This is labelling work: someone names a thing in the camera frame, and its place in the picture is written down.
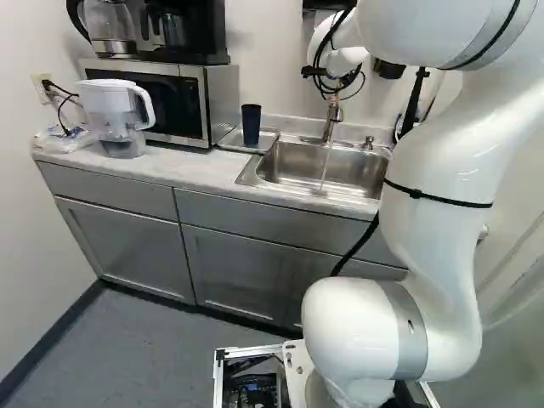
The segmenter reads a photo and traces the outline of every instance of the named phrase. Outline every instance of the black strap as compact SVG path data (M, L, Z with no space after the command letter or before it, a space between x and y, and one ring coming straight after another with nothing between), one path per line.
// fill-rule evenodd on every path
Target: black strap
M514 0L512 9L510 10L510 13L508 14L507 19L504 21L504 23L502 24L499 31L495 34L495 36L493 38L491 38L491 41L479 53L474 55L468 61L463 62L463 63L461 63L459 65L456 65L456 66L454 66L452 68L446 68L446 69L444 69L444 71L458 70L459 68L462 68L465 65L472 64L474 61L477 61L480 58L482 58L484 56L484 54L487 53L490 50L490 48L495 45L495 43L499 40L499 38L501 38L502 34L508 28L508 26L510 26L510 23L512 22L512 19L513 19L513 16L518 11L518 7L519 7L520 3L521 3L521 0Z
M408 187L403 187L402 185L398 185L396 183L393 183L392 181L389 181L386 178L383 180L383 182L385 184L387 184L389 187L393 187L394 189L396 189L398 191L402 191L403 193L406 193L406 194L410 195L410 197L413 198L414 200L419 200L420 198L425 198L427 200L443 202L444 204L451 204L452 206L467 207L467 208L491 208L491 207L493 207L493 203L481 204L479 202L452 200L451 198L444 198L444 197L438 197L436 195L425 194L421 190L409 189Z

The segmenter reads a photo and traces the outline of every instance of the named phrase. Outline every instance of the backsplash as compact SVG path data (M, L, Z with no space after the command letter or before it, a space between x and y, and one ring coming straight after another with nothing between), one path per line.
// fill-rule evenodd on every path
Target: backsplash
M263 114L261 126L278 128L282 133L319 138L323 133L325 119L311 117ZM337 123L332 133L333 140L364 143L366 136L373 136L377 145L392 144L392 127L368 126L356 123Z

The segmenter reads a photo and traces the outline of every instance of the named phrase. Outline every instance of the gray cabinet door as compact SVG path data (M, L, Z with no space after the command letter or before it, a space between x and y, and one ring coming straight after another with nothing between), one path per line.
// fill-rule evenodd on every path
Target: gray cabinet door
M179 225L55 198L99 277L194 304Z
M280 325L288 247L183 225L196 303Z
M340 257L183 225L196 302L296 329L306 289ZM343 275L401 280L405 270L350 261Z

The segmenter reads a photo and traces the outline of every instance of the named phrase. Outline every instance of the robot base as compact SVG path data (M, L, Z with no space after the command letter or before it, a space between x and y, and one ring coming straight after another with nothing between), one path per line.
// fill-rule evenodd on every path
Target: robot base
M357 384L358 390L368 396L368 404L351 405L317 372L304 340L285 342L282 351L292 408L375 408L394 397L394 381L369 379Z

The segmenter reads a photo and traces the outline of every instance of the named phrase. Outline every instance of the dark blue cup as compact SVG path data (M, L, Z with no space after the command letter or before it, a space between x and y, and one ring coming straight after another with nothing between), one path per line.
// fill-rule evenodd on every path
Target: dark blue cup
M244 145L257 146L261 130L261 105L242 105L241 121L244 127Z

